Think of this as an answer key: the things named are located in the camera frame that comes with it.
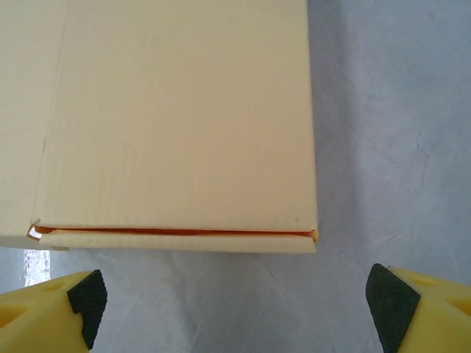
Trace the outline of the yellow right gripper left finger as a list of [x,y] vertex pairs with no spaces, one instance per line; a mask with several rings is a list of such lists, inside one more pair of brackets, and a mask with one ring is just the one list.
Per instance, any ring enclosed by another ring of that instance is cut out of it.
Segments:
[[2,352],[89,352],[107,304],[98,269],[1,295]]

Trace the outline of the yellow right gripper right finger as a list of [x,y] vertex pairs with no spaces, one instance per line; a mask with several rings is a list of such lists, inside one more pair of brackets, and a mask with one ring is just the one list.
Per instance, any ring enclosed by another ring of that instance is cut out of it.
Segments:
[[469,352],[470,286],[372,266],[366,300],[385,352]]

